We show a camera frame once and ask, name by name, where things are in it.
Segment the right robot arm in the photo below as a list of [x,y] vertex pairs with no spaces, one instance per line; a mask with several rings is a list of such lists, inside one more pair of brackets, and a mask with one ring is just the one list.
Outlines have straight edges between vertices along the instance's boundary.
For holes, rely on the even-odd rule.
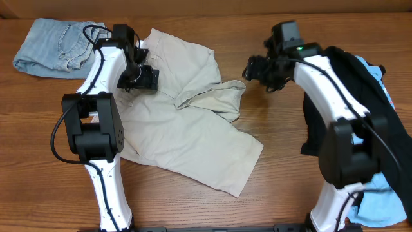
[[361,231],[345,220],[355,199],[367,192],[366,183],[380,171],[386,120],[372,117],[346,89],[318,43],[305,43],[295,21],[272,27],[265,41],[266,56],[252,56],[242,76],[254,79],[267,92],[288,81],[300,86],[326,126],[319,150],[319,169],[325,180],[318,201],[302,224],[278,224],[274,231]]

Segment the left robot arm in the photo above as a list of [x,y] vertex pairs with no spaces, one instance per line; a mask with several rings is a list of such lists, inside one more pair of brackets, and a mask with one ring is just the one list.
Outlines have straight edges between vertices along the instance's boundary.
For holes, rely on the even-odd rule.
[[116,24],[109,38],[92,42],[93,66],[84,84],[62,98],[62,116],[68,144],[85,166],[100,211],[99,231],[134,231],[134,218],[124,193],[120,152],[125,133],[115,102],[119,90],[158,90],[159,71],[145,64],[148,50],[126,24]]

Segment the beige khaki shorts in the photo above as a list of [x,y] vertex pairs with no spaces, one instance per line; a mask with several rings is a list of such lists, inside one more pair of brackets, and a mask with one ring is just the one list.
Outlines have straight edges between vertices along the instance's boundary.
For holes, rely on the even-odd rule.
[[148,65],[160,72],[159,86],[116,92],[125,132],[121,156],[240,196],[263,150],[233,125],[245,84],[223,81],[205,46],[156,29],[143,46]]

